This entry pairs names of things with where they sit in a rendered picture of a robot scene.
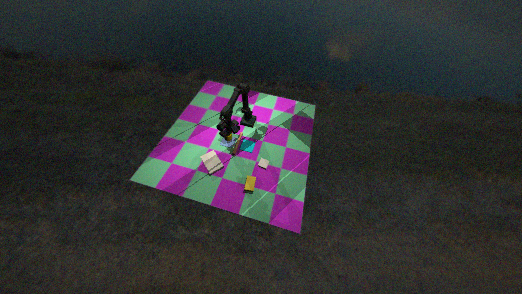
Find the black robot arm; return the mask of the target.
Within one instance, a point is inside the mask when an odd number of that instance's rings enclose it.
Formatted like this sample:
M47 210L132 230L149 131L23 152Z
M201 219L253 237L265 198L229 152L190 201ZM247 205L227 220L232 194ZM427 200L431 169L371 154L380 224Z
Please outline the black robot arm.
M219 131L222 132L227 127L227 125L230 125L232 123L231 117L233 116L232 115L233 107L240 94L242 94L242 102L243 102L243 108L241 109L241 112L245 114L243 119L250 121L253 111L251 111L251 109L248 105L248 92L249 91L250 91L250 86L247 84L244 84L244 83L240 83L237 85L237 87L234 88L234 92L233 92L228 104L225 107L223 107L223 109L221 110L220 117L219 117L221 122L216 126L216 128ZM230 126L229 129L234 134L236 134L240 130L240 126L239 125L235 126L235 124L233 124L233 126Z

